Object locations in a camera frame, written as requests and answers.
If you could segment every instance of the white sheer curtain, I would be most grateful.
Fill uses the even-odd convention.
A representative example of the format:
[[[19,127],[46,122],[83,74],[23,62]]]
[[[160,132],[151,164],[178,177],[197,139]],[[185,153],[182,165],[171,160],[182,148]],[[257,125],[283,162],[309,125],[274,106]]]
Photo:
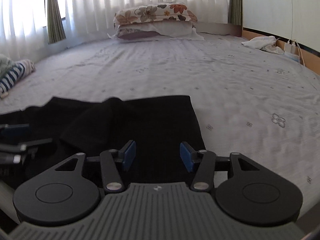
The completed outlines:
[[[0,0],[0,53],[16,60],[66,42],[72,46],[77,37],[113,29],[120,9],[165,1],[186,3],[199,22],[228,23],[229,0],[58,0],[67,40],[48,45],[44,0]]]

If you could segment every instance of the white wall panel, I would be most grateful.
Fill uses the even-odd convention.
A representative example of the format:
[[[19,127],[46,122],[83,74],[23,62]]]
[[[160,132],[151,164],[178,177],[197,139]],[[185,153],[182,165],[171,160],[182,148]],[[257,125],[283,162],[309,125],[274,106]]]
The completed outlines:
[[[243,0],[243,27],[290,39],[292,0]]]
[[[293,0],[292,38],[320,52],[320,0]]]

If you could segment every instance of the triangular cutout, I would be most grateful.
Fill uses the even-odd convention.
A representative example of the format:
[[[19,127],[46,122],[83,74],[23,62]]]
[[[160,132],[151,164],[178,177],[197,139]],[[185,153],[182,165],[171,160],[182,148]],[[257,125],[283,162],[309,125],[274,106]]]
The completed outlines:
[[[245,161],[244,159],[239,158],[238,161],[242,171],[259,171],[257,167],[253,166],[251,163]]]
[[[70,161],[67,161],[66,163],[63,163],[61,166],[56,168],[56,171],[74,171],[77,166],[78,159],[73,158]]]

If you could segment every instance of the green curtain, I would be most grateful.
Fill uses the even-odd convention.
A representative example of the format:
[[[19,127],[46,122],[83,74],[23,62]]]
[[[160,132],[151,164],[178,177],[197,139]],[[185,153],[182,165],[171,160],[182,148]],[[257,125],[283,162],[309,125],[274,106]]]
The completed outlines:
[[[55,43],[66,38],[63,29],[58,0],[45,0],[47,17],[48,43]]]
[[[231,23],[242,25],[242,0],[232,0]]]

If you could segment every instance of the bed sheet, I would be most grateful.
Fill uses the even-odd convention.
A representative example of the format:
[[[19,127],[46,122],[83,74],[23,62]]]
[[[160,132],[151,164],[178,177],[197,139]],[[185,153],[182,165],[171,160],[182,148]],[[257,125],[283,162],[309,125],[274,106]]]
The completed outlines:
[[[304,214],[320,200],[320,79],[243,38],[84,44],[36,64],[0,101],[0,114],[52,96],[86,101],[190,95],[204,143],[241,152],[296,184]],[[215,185],[227,179],[218,172]]]

